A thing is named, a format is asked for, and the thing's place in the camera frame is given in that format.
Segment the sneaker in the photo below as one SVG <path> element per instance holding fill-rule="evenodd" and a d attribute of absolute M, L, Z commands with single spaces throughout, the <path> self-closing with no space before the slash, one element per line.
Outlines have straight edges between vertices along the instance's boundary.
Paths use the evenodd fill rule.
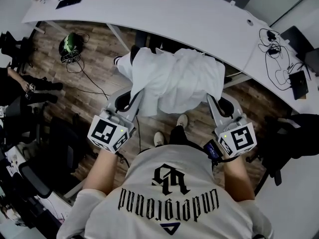
<path fill-rule="evenodd" d="M 158 131 L 155 133 L 154 135 L 154 146 L 158 146 L 158 145 L 164 145 L 165 143 L 165 137 L 163 135 L 162 132 Z"/>
<path fill-rule="evenodd" d="M 186 114 L 182 114 L 181 116 L 179 116 L 176 126 L 178 125 L 182 126 L 184 129 L 187 127 L 188 117 Z"/>
<path fill-rule="evenodd" d="M 114 58 L 113 63 L 114 63 L 115 66 L 118 66 L 118 61 L 119 61 L 120 58 L 121 58 L 121 56 L 117 56 L 117 57 Z"/>

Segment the white desk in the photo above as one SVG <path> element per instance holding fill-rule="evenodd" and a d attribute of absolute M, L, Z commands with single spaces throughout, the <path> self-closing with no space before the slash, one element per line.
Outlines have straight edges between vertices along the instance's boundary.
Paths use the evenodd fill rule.
<path fill-rule="evenodd" d="M 106 23 L 125 48 L 117 25 L 143 30 L 187 44 L 244 72 L 231 86 L 254 79 L 274 92 L 299 113 L 319 114 L 316 81 L 308 82 L 306 100 L 294 100 L 292 89 L 278 90 L 268 79 L 265 54 L 258 48 L 259 29 L 265 27 L 248 12 L 223 0 L 82 0 L 56 10 L 57 0 L 45 4 L 33 1 L 22 22 L 47 21 L 67 32 L 54 20 L 81 20 Z M 291 61 L 297 59 L 291 55 Z M 278 69 L 269 62 L 270 74 Z"/>

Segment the wire bundle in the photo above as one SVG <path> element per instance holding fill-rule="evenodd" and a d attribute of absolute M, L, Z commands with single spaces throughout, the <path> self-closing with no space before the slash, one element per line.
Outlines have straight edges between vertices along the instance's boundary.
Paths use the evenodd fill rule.
<path fill-rule="evenodd" d="M 259 30 L 259 38 L 261 40 L 262 43 L 259 43 L 258 44 L 258 48 L 263 52 L 265 53 L 265 64 L 266 64 L 266 70 L 267 70 L 267 76 L 269 78 L 269 80 L 275 85 L 275 87 L 281 91 L 285 91 L 287 89 L 289 89 L 291 86 L 287 87 L 287 88 L 280 88 L 280 86 L 282 85 L 285 85 L 286 83 L 290 84 L 289 82 L 289 75 L 292 74 L 292 72 L 294 71 L 294 69 L 297 67 L 297 71 L 301 70 L 302 67 L 305 65 L 303 62 L 298 62 L 296 64 L 293 64 L 293 63 L 290 63 L 290 56 L 289 56 L 289 52 L 287 50 L 287 48 L 285 46 L 282 46 L 280 44 L 280 39 L 278 38 L 279 41 L 276 41 L 276 40 L 270 40 L 270 43 L 267 45 L 265 44 L 265 42 L 263 41 L 262 37 L 261 37 L 261 32 L 262 30 L 265 30 L 265 31 L 269 31 L 271 33 L 276 33 L 279 35 L 278 32 L 274 31 L 274 30 L 268 30 L 266 28 L 261 28 Z M 287 68 L 286 69 L 283 69 L 281 66 L 280 66 L 280 63 L 279 63 L 279 58 L 281 60 L 284 59 L 284 55 L 283 55 L 283 50 L 285 50 L 284 54 L 287 54 L 288 56 L 288 65 L 287 65 Z M 275 78 L 277 80 L 277 83 L 275 83 L 269 76 L 269 70 L 268 70 L 268 64 L 267 64 L 267 57 L 270 57 L 271 59 L 275 60 L 279 66 L 279 69 L 275 71 Z M 285 79 L 285 81 L 283 83 L 281 83 L 278 78 L 277 78 L 277 73 L 278 72 L 282 72 L 283 73 L 283 77 Z"/>

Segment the cable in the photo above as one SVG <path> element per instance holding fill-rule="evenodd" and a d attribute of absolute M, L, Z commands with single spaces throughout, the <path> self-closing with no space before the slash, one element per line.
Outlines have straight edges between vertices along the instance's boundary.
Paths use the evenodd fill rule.
<path fill-rule="evenodd" d="M 138 126 L 139 126 L 139 142 L 140 142 L 140 152 L 141 152 L 141 133 L 140 133 L 140 123 L 139 123 L 139 120 L 138 120 L 138 116 L 135 115 L 135 118 L 136 118 L 136 121 L 138 122 Z"/>
<path fill-rule="evenodd" d="M 278 41 L 277 41 L 277 40 L 271 40 L 270 44 L 267 45 L 267 44 L 265 44 L 265 43 L 263 42 L 263 40 L 262 40 L 262 38 L 261 38 L 261 31 L 262 31 L 262 30 L 271 31 L 271 32 L 274 32 L 274 33 L 277 33 L 277 34 L 279 34 L 279 33 L 278 33 L 277 31 L 268 30 L 268 29 L 266 29 L 266 28 L 261 28 L 261 29 L 259 30 L 259 38 L 260 38 L 260 40 L 261 40 L 261 43 L 258 44 L 258 48 L 259 48 L 262 52 L 265 53 L 265 64 L 266 64 L 267 76 L 268 76 L 269 80 L 275 85 L 275 87 L 276 87 L 277 89 L 279 89 L 279 90 L 281 90 L 281 91 L 285 91 L 285 90 L 289 89 L 291 86 L 289 86 L 288 88 L 282 89 L 282 88 L 278 87 L 277 84 L 270 78 L 269 70 L 268 70 L 268 63 L 267 63 L 267 56 L 270 57 L 270 58 L 272 58 L 272 59 L 274 59 L 274 60 L 277 62 L 278 66 L 279 66 L 279 69 L 275 71 L 275 78 L 276 78 L 276 80 L 277 80 L 277 82 L 278 82 L 278 84 L 279 84 L 280 86 L 285 85 L 286 83 L 290 84 L 290 82 L 289 82 L 290 79 L 289 79 L 289 78 L 286 78 L 285 75 L 286 75 L 286 74 L 288 74 L 288 76 L 291 75 L 292 72 L 293 72 L 293 70 L 295 69 L 295 67 L 296 67 L 297 65 L 301 65 L 300 67 L 298 67 L 297 71 L 301 70 L 302 67 L 303 67 L 305 64 L 304 64 L 304 63 L 300 63 L 300 62 L 299 62 L 299 63 L 296 63 L 296 64 L 293 64 L 293 63 L 290 64 L 289 52 L 288 52 L 288 50 L 287 50 L 287 48 L 286 48 L 285 46 L 282 46 L 282 45 L 281 45 L 280 39 L 278 39 Z M 281 65 L 280 65 L 280 63 L 279 63 L 279 61 L 278 61 L 279 57 L 280 57 L 282 60 L 284 59 L 283 50 L 286 51 L 287 56 L 288 56 L 288 66 L 287 66 L 287 69 L 282 69 L 282 67 L 281 67 Z M 277 73 L 278 73 L 278 72 L 282 72 L 282 73 L 283 73 L 283 77 L 284 77 L 284 79 L 285 79 L 285 81 L 284 81 L 283 83 L 281 83 L 281 82 L 278 80 L 278 78 L 277 78 Z"/>
<path fill-rule="evenodd" d="M 86 35 L 89 37 L 89 39 L 88 39 L 86 42 L 84 42 L 84 43 L 87 43 L 87 42 L 90 40 L 90 36 L 89 36 L 88 34 L 86 34 Z M 108 97 L 107 97 L 107 95 L 105 94 L 104 90 L 101 89 L 101 88 L 87 75 L 86 72 L 84 72 L 84 68 L 85 68 L 84 61 L 81 60 L 82 63 L 83 63 L 83 67 L 82 67 L 82 66 L 80 65 L 80 63 L 79 63 L 80 60 L 81 60 L 81 54 L 79 53 L 78 50 L 76 50 L 76 47 L 75 47 L 75 50 L 69 52 L 67 55 L 61 56 L 61 62 L 64 63 L 64 62 L 66 61 L 66 71 L 67 71 L 68 73 L 72 73 L 72 74 L 78 74 L 78 73 L 81 73 L 81 72 L 84 73 L 85 76 L 86 76 L 97 88 L 99 88 L 99 89 L 103 92 L 103 95 L 105 96 L 106 100 L 109 100 Z M 81 69 L 80 71 L 78 71 L 78 72 L 71 72 L 71 71 L 69 71 L 68 65 L 74 64 L 74 63 L 77 63 L 77 64 L 79 65 L 79 67 L 80 67 L 80 69 Z"/>
<path fill-rule="evenodd" d="M 76 33 L 76 34 L 84 34 L 84 35 L 87 35 L 89 39 L 88 39 L 86 42 L 85 42 L 84 39 L 83 39 L 83 43 L 88 43 L 88 42 L 89 42 L 90 36 L 89 36 L 87 33 L 82 33 L 82 32 L 80 32 L 80 33 Z"/>
<path fill-rule="evenodd" d="M 120 158 L 120 163 L 124 164 L 124 161 L 126 162 L 126 164 L 128 165 L 128 167 L 130 167 L 128 160 L 122 155 L 120 154 L 118 151 L 115 153 L 115 155 L 117 155 Z"/>

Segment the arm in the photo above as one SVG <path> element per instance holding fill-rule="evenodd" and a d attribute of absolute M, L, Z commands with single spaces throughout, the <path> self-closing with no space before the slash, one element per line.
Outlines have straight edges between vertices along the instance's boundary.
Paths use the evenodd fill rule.
<path fill-rule="evenodd" d="M 242 157 L 224 163 L 225 190 L 236 201 L 254 200 L 255 193 Z"/>
<path fill-rule="evenodd" d="M 96 189 L 109 194 L 113 188 L 114 176 L 117 168 L 118 156 L 101 149 L 83 189 Z"/>
<path fill-rule="evenodd" d="M 15 70 L 8 68 L 8 76 L 20 83 L 24 91 L 29 90 L 29 83 L 26 82 Z"/>

